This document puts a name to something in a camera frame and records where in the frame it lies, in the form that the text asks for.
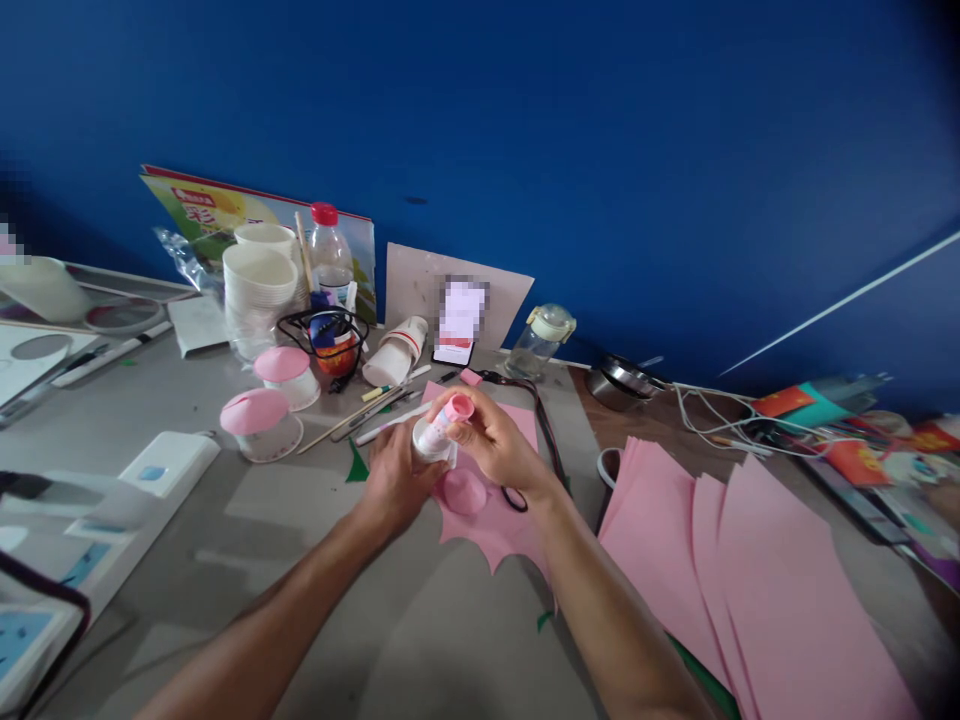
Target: metal pot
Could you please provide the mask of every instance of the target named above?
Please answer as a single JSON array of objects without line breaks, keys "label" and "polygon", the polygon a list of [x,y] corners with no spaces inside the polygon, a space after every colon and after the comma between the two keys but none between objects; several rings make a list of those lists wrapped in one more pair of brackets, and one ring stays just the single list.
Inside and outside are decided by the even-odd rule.
[{"label": "metal pot", "polygon": [[650,400],[648,396],[634,392],[627,386],[608,377],[600,368],[593,368],[587,373],[587,390],[602,405],[617,412],[633,410]]},{"label": "metal pot", "polygon": [[638,365],[619,355],[609,354],[604,356],[603,362],[600,363],[600,369],[610,380],[648,400],[664,389],[662,380],[643,371]]}]

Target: glue stick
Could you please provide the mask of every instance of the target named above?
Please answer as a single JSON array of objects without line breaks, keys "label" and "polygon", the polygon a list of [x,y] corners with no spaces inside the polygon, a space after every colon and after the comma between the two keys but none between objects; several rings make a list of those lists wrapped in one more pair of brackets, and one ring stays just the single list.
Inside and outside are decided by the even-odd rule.
[{"label": "glue stick", "polygon": [[447,437],[452,423],[465,422],[473,415],[473,401],[466,395],[454,395],[432,423],[421,418],[413,429],[413,446],[424,462],[444,460],[453,441]]}]

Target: smartphone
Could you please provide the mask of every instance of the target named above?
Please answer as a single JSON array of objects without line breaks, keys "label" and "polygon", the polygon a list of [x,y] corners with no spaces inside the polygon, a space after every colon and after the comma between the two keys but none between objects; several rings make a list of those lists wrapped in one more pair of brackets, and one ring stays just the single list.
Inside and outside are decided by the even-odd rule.
[{"label": "smartphone", "polygon": [[444,278],[433,362],[467,367],[483,326],[490,283],[463,275]]}]

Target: glass jar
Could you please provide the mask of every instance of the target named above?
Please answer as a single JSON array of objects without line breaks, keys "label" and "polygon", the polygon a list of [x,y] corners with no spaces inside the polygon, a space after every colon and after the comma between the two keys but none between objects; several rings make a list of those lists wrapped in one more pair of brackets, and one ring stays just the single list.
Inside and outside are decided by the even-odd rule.
[{"label": "glass jar", "polygon": [[543,366],[577,329],[577,321],[560,305],[535,307],[503,369],[512,378],[539,380]]}]

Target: gray table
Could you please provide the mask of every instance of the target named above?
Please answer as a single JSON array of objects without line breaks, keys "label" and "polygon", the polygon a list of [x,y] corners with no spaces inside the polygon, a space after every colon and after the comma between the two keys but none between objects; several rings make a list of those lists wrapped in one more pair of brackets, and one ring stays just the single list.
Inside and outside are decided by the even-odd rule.
[{"label": "gray table", "polygon": [[[224,403],[259,386],[224,348],[181,360],[172,333],[128,357],[136,365],[114,364],[0,433],[4,466],[117,474],[164,430],[219,430]],[[478,351],[472,365],[492,368],[502,359]],[[449,369],[434,366],[428,377]],[[359,407],[367,389],[356,383],[300,413],[306,439]],[[532,407],[522,390],[485,389],[500,402]],[[603,495],[598,448],[566,369],[550,368],[542,394],[574,497],[593,523]],[[344,484],[347,443],[325,441],[305,455],[253,466],[230,436],[219,439],[223,452],[87,635],[40,717],[130,717],[362,492]],[[507,558],[491,577],[473,543],[440,545],[440,529],[430,502],[363,573],[276,717],[602,715],[563,623],[537,632],[537,618],[553,602],[533,564]]]}]

